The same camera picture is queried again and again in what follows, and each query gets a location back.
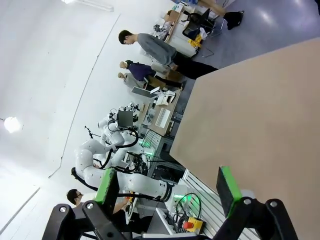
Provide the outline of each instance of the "yellow cloth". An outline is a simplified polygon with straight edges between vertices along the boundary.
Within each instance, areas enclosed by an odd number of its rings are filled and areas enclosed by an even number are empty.
[[[202,45],[200,44],[201,40],[202,40],[202,37],[201,37],[200,34],[198,34],[198,35],[196,36],[195,40],[189,39],[189,40],[188,40],[188,43],[190,43],[191,46],[194,47],[194,48],[196,48],[196,47],[201,48],[201,46],[202,46]]]

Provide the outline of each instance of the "person in purple jacket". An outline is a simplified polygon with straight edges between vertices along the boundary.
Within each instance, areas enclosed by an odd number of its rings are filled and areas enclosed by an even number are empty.
[[[139,82],[144,81],[145,78],[146,80],[148,80],[148,77],[154,77],[160,80],[161,82],[165,83],[167,86],[176,87],[179,89],[183,88],[186,84],[185,81],[181,83],[177,81],[163,79],[162,77],[156,75],[157,72],[153,70],[151,66],[139,62],[133,62],[131,60],[127,60],[125,62],[121,61],[119,66],[122,69],[128,69],[133,75],[133,77]]]

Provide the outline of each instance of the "computer monitor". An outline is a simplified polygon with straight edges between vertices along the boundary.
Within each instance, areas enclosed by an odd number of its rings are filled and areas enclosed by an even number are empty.
[[[132,127],[134,125],[133,111],[118,111],[118,126],[120,128]]]
[[[139,88],[139,87],[136,87],[136,86],[134,86],[134,87],[132,88],[131,92],[134,93],[134,94],[138,94],[138,95],[141,95],[141,96],[150,98],[150,99],[155,98],[155,97],[158,96],[158,95],[155,94],[155,93],[151,93],[151,92],[148,91],[148,90],[144,90],[144,89]]]

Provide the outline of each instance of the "man in gray sweater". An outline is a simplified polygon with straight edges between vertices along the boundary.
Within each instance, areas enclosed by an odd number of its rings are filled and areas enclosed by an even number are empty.
[[[150,34],[132,34],[127,30],[123,30],[119,33],[119,41],[121,44],[125,45],[131,45],[138,42],[142,49],[159,63],[162,65],[174,63],[178,66],[176,71],[190,79],[197,79],[218,70],[213,66],[193,61],[190,57],[186,57],[174,47]]]

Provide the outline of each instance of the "box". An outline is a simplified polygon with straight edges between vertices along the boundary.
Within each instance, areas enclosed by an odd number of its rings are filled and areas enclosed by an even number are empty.
[[[176,22],[178,21],[179,18],[179,12],[174,11],[174,10],[170,10],[167,12],[167,14],[164,16],[164,20],[166,22]]]

